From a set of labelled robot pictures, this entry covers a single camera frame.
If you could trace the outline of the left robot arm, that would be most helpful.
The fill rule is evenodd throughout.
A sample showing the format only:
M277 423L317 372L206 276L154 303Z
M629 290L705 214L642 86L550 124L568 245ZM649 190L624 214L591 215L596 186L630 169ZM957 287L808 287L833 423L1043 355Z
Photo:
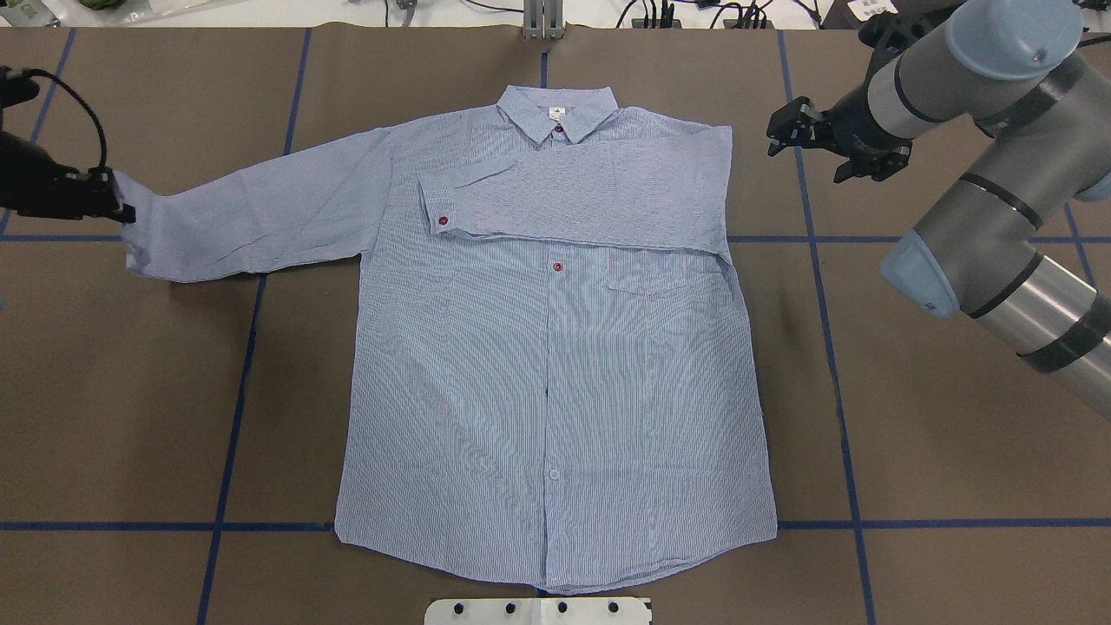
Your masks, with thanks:
M19 216L136 224L136 206L124 201L114 170L61 165L43 148L7 131L1 134L1 206Z

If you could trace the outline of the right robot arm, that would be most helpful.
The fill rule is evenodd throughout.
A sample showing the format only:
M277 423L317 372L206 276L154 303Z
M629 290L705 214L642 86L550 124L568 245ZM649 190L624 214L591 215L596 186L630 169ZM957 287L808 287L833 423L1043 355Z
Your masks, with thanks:
M1108 200L1105 75L1080 56L1075 1L967 1L940 23L880 13L858 38L864 80L825 110L805 95L773 112L769 155L844 158L835 182L885 181L915 138L969 117L991 145L881 262L933 317L964 313L1033 371L1107 416L1110 304L1032 245L1069 201Z

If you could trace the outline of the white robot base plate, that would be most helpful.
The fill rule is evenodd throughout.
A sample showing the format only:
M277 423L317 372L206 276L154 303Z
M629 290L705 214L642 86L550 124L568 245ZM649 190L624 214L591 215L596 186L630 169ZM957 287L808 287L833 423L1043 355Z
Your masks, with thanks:
M436 599L424 624L652 624L651 599L632 596Z

